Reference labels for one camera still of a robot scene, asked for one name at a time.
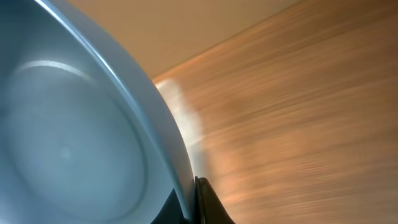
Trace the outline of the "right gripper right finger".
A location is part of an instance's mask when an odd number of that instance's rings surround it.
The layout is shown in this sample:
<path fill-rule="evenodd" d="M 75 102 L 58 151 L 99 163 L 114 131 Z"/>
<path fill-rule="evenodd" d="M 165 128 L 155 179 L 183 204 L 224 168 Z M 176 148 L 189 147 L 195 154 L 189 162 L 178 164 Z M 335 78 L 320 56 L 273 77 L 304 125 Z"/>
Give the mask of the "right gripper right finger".
<path fill-rule="evenodd" d="M 235 224 L 205 177 L 195 177 L 195 224 Z"/>

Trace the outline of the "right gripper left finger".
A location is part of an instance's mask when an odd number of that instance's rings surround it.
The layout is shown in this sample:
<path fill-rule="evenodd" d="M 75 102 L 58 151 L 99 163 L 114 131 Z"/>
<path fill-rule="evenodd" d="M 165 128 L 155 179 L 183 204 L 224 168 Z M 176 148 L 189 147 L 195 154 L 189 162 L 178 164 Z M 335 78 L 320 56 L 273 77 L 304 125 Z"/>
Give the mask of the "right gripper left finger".
<path fill-rule="evenodd" d="M 150 224 L 187 224 L 182 209 L 173 189 L 165 201 L 162 209 Z"/>

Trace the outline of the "blue plate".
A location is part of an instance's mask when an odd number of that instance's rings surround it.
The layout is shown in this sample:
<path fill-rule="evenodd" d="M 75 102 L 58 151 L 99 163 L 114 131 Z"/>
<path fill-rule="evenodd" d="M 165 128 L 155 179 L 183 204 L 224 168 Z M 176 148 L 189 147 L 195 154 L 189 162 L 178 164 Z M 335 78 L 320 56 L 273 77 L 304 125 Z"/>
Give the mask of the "blue plate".
<path fill-rule="evenodd" d="M 66 1 L 1 2 L 1 222 L 151 223 L 190 160 L 138 63 Z"/>

